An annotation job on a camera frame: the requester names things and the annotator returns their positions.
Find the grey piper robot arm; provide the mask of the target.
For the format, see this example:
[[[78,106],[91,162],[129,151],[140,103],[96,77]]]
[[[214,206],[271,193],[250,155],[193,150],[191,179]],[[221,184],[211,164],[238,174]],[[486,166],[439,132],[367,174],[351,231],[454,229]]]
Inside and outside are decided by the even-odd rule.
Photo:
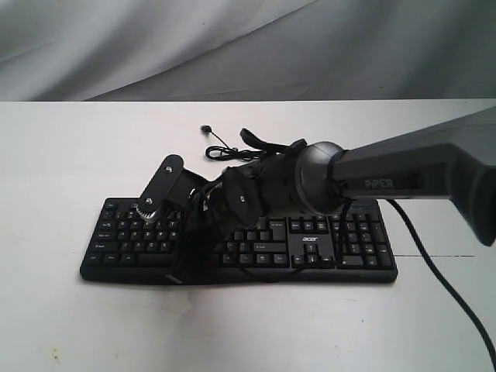
[[[213,248],[262,218],[346,215],[358,199],[448,199],[480,243],[495,240],[495,110],[443,122],[354,150],[303,139],[267,143],[249,130],[256,160],[214,181],[182,170],[167,201],[183,212],[176,282],[213,275]]]

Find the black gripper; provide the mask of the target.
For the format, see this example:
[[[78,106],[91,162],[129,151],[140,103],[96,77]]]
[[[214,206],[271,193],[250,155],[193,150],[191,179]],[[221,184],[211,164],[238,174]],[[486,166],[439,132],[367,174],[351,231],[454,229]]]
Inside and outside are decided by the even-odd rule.
[[[201,282],[212,265],[210,256],[217,236],[229,234],[229,224],[222,210],[222,177],[213,181],[183,170],[179,177],[181,212],[184,223],[176,244],[174,266],[166,278],[176,285]]]

